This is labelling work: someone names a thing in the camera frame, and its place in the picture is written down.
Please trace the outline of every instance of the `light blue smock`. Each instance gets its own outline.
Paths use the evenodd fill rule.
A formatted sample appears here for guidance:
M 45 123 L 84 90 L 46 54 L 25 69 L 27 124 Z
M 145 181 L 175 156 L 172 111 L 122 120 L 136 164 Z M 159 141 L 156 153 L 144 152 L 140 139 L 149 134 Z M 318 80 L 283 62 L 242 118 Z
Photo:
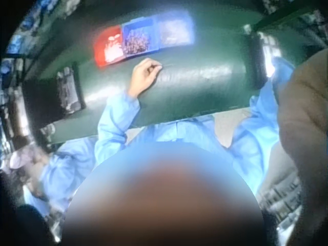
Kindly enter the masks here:
M 192 143 L 216 154 L 221 164 L 231 165 L 255 194 L 268 170 L 271 149 L 279 140 L 278 105 L 273 84 L 286 83 L 293 72 L 293 66 L 282 58 L 274 58 L 272 63 L 276 68 L 274 75 L 260 90 L 259 96 L 251 97 L 251 117 L 235 129 L 229 148 L 219 143 L 212 115 L 147 126 L 128 147 L 154 141 Z M 98 164 L 127 147 L 125 132 L 139 110 L 139 101 L 126 93 L 108 98 L 98 124 L 98 141 L 95 145 Z
M 66 211 L 70 198 L 92 172 L 96 160 L 94 146 L 96 137 L 85 137 L 64 143 L 51 157 L 39 178 L 49 202 L 61 211 Z M 43 215 L 50 213 L 50 206 L 24 189 L 25 203 L 38 209 Z

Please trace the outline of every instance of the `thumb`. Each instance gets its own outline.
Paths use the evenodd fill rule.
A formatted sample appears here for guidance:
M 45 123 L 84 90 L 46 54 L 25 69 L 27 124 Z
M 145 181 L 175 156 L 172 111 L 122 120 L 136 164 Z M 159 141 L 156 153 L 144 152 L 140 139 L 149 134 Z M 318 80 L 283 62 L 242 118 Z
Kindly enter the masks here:
M 156 66 L 154 68 L 154 70 L 148 75 L 148 77 L 146 78 L 146 82 L 148 84 L 151 84 L 152 82 L 154 82 L 158 72 L 162 69 L 162 66 Z

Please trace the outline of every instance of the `gray floor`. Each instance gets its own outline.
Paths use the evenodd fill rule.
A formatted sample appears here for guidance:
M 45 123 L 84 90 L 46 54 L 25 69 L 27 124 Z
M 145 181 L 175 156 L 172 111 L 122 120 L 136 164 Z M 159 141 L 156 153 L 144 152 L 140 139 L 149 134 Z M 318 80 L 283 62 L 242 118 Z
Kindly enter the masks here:
M 230 146 L 232 136 L 236 126 L 246 117 L 250 115 L 249 109 L 237 109 L 226 112 L 213 114 L 215 118 L 215 133 L 218 140 L 223 146 Z M 131 141 L 142 128 L 131 129 L 127 131 L 128 142 Z M 284 179 L 288 174 L 295 170 L 293 161 L 283 150 L 280 143 L 276 144 L 271 152 L 269 171 L 261 188 L 258 191 L 257 199 L 268 190 L 272 185 Z

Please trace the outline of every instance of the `green table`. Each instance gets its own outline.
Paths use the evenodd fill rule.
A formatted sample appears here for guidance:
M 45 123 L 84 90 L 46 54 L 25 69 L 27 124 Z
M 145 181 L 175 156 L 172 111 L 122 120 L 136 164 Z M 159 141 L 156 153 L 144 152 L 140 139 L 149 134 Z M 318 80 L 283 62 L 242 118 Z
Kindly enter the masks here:
M 160 61 L 163 70 L 156 83 L 140 97 L 141 111 L 132 127 L 248 106 L 250 97 L 257 93 L 252 72 L 256 63 L 251 60 L 249 37 L 242 27 L 256 23 L 262 15 L 224 5 L 184 7 L 195 24 L 196 42 L 192 46 L 160 50 L 101 69 L 96 66 L 92 44 L 104 27 L 163 10 L 133 12 L 106 22 L 104 17 L 95 17 L 104 14 L 103 10 L 96 9 L 83 18 L 81 16 L 83 24 L 76 21 L 74 31 L 69 32 L 68 26 L 66 35 L 59 34 L 51 41 L 30 70 L 27 82 L 35 83 L 37 78 L 50 86 L 55 82 L 51 78 L 59 69 L 76 62 L 86 103 L 85 109 L 54 123 L 53 143 L 96 135 L 106 99 L 127 88 L 133 67 L 145 57 Z M 272 34 L 278 38 L 284 57 L 296 65 L 305 59 L 303 47 L 311 44 L 310 40 L 290 28 Z

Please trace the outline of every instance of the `blue bin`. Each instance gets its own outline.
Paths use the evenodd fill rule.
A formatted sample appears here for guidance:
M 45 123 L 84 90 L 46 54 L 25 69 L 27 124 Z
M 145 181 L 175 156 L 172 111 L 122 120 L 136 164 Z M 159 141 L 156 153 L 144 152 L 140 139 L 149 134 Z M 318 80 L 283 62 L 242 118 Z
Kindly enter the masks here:
M 187 11 L 158 14 L 155 20 L 160 48 L 191 45 L 195 42 L 193 21 Z
M 159 49 L 155 20 L 152 16 L 133 19 L 123 24 L 122 34 L 123 50 L 127 57 Z M 146 49 L 144 49 L 145 46 L 143 45 L 146 39 L 145 37 L 148 40 Z

